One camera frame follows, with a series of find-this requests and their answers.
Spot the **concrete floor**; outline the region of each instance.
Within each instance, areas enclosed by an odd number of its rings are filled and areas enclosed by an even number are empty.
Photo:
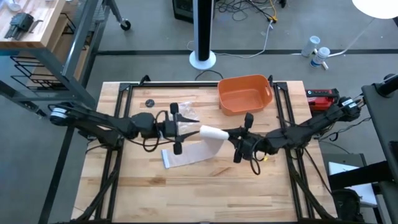
[[[100,50],[182,50],[193,40],[192,25],[173,17],[171,1],[116,1],[132,30],[123,32],[110,15]],[[278,8],[279,21],[269,34],[267,49],[301,49],[311,35],[321,46],[343,49],[371,20],[347,0],[290,0],[290,7]],[[230,14],[216,12],[212,49],[261,49],[266,20],[248,10],[249,18],[236,22]],[[398,49],[398,28],[392,20],[375,20],[353,46],[354,49]],[[294,55],[261,55],[251,59],[217,57],[212,68],[224,77],[249,74],[273,75],[276,80],[303,80],[306,88],[337,88],[343,96],[357,96],[361,86],[379,82],[398,72],[398,55],[346,55],[328,59],[329,71],[309,66],[309,59]],[[17,74],[7,57],[0,57],[0,79],[12,86]],[[153,57],[97,57],[87,90],[98,99],[107,81],[138,81],[144,75],[153,80],[193,80],[199,73],[186,55]],[[200,80],[217,80],[209,73]],[[363,109],[361,117],[368,116]],[[0,97],[0,222],[37,223],[65,129],[13,105]],[[338,123],[335,130],[348,123]],[[86,140],[75,135],[51,222],[67,221],[72,213]],[[372,123],[364,123],[342,134],[336,142],[350,152],[364,153],[368,164],[384,160]],[[323,152],[342,153],[321,144]]]

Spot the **orange basket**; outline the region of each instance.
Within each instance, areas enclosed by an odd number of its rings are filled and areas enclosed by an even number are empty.
[[[257,112],[272,101],[272,91],[263,75],[226,78],[218,83],[222,112],[227,116]]]

